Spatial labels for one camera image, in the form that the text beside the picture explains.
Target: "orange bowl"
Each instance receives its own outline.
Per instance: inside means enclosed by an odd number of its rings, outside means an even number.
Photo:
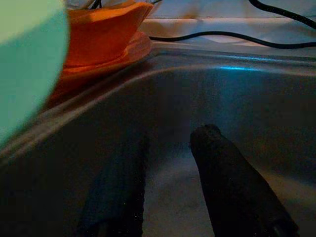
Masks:
[[[138,2],[121,6],[68,11],[71,31],[67,67],[101,64],[124,54],[153,5]]]

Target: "teal object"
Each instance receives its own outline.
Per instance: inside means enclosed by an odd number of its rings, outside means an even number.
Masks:
[[[43,106],[66,57],[61,0],[10,0],[0,8],[0,150]]]

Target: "metal surface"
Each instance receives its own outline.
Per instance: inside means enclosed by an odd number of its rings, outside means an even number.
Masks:
[[[2,154],[8,218],[50,220],[35,228],[49,233],[60,201],[71,236],[93,179],[132,130],[151,141],[144,236],[212,236],[189,135],[214,123],[267,179],[301,236],[316,235],[314,59],[166,49],[110,79],[121,84],[109,91],[103,82],[45,112],[27,149]]]

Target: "stainless steel sink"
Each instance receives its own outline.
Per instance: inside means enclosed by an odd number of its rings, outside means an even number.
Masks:
[[[32,222],[33,236],[72,236],[92,181],[132,131],[150,139],[143,236],[212,236],[189,149],[206,123],[266,178],[301,236],[316,236],[315,59],[184,49],[156,50],[43,112],[2,152],[6,231]]]

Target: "black wire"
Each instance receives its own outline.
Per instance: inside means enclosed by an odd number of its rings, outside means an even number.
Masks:
[[[311,19],[298,15],[296,13],[290,12],[283,10],[281,8],[277,8],[274,6],[269,6],[265,5],[258,0],[249,0],[249,2],[254,5],[256,8],[263,10],[263,11],[268,11],[268,12],[273,12],[282,16],[286,16],[288,18],[294,19],[296,21],[300,21],[314,29],[316,29],[316,22],[312,21]],[[231,36],[235,38],[240,38],[243,40],[251,41],[254,43],[258,43],[261,45],[265,45],[268,47],[272,48],[280,48],[280,49],[298,49],[298,48],[306,48],[306,47],[316,47],[316,42],[306,42],[306,43],[291,43],[291,44],[284,44],[284,43],[272,43],[268,41],[264,41],[262,39],[257,39],[254,37],[242,35],[239,33],[234,33],[234,32],[226,32],[226,31],[204,31],[204,32],[198,32],[186,36],[181,36],[181,37],[171,37],[171,38],[164,38],[164,37],[150,37],[152,40],[158,40],[158,41],[164,41],[164,42],[175,42],[175,41],[181,41],[181,40],[188,40],[194,37],[198,36],[207,36],[207,35],[215,35],[215,36]]]
[[[92,5],[92,7],[90,9],[96,9],[101,3],[101,0],[95,0],[94,4]]]
[[[162,1],[162,0],[155,0],[155,1],[153,1],[151,4],[155,5],[156,3],[161,2],[161,1]]]
[[[172,38],[163,38],[163,37],[149,37],[151,40],[158,40],[158,41],[164,41],[164,42],[175,42],[175,41],[181,41],[181,40],[188,40],[194,37],[198,36],[231,36],[235,38],[240,38],[243,40],[255,42],[261,45],[265,45],[272,48],[281,48],[281,49],[297,49],[297,48],[306,48],[306,47],[316,47],[316,42],[307,42],[307,43],[292,43],[292,44],[283,44],[283,43],[272,43],[268,41],[264,41],[261,39],[257,39],[254,37],[233,33],[233,32],[226,32],[226,31],[204,31],[204,32],[198,32],[186,36],[181,37],[172,37]]]
[[[291,18],[293,20],[299,21],[304,23],[307,26],[312,27],[313,29],[316,29],[316,22],[312,21],[311,19],[305,17],[305,16],[301,16],[299,14],[275,7],[275,6],[270,6],[270,5],[266,5],[263,4],[261,2],[259,2],[258,0],[249,0],[249,2],[255,6],[256,8],[263,10],[263,11],[267,11],[267,12],[273,12],[275,14],[278,15],[282,15],[288,18]]]

